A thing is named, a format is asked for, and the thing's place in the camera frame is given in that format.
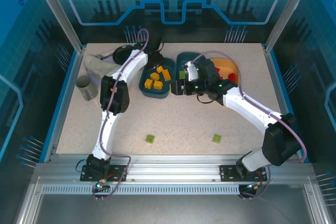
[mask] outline red object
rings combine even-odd
[[[228,79],[229,79],[230,81],[236,83],[236,75],[235,75],[235,73],[231,73],[231,74],[229,74]]]

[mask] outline yellow cube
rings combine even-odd
[[[162,71],[162,73],[163,73],[164,81],[170,81],[171,80],[171,77],[170,77],[168,69],[164,69]]]
[[[151,79],[153,81],[158,81],[160,78],[159,74],[158,73],[151,73]]]
[[[162,81],[154,81],[154,88],[155,89],[162,89],[163,88],[163,82]]]
[[[145,88],[146,88],[146,89],[151,89],[151,88],[153,87],[153,83],[154,83],[153,80],[151,80],[151,79],[147,79],[147,80],[145,81]]]
[[[163,71],[163,67],[159,66],[159,67],[156,68],[156,70],[157,70],[158,73],[161,73]]]

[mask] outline white table surface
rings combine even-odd
[[[123,44],[87,44],[85,55],[99,54]],[[165,44],[164,57],[176,59],[184,51],[218,50],[234,58],[242,73],[243,90],[265,106],[279,111],[278,101],[261,44]],[[208,55],[207,58],[221,58]],[[130,105],[123,114],[113,140],[112,153],[133,155],[216,155],[245,154],[261,147],[262,134],[238,113],[217,102],[201,104],[196,96],[165,99],[145,97],[138,84],[139,71],[129,84]],[[86,74],[83,62],[79,76]],[[58,154],[90,154],[97,140],[101,122],[98,96],[87,102],[75,87],[67,112]],[[154,135],[153,144],[145,142]],[[222,136],[213,143],[214,134]]]

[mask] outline black bracket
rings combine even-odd
[[[260,177],[256,172],[261,172],[262,182],[267,181],[267,175],[265,168],[259,168],[254,172],[249,172],[245,175],[245,179],[242,179],[237,172],[236,165],[220,165],[219,174],[221,176],[221,182],[260,182]]]
[[[107,181],[118,182],[125,168],[125,165],[110,165],[108,174],[112,174],[112,176],[109,176]],[[101,177],[97,177],[95,174],[96,173],[92,171],[92,168],[90,168],[88,165],[83,165],[79,180],[83,182],[97,182],[101,179]],[[126,181],[126,176],[127,174],[125,174],[122,178],[122,182]]]

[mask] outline enclosure floor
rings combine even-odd
[[[99,54],[122,44],[87,44],[85,56]],[[165,44],[164,57],[176,59],[184,51],[217,50],[234,58],[241,69],[244,91],[265,106],[279,111],[274,87],[261,44]],[[207,58],[222,58],[208,55]],[[79,75],[85,74],[83,66]],[[165,99],[145,97],[139,90],[139,71],[129,84],[130,105],[122,115],[114,136],[112,153],[139,155],[245,154],[261,147],[263,135],[245,118],[217,102],[201,104],[196,96]],[[99,132],[101,107],[98,95],[87,102],[74,88],[57,147],[58,154],[91,153]],[[145,141],[154,135],[153,144]],[[222,136],[213,143],[214,134]]]

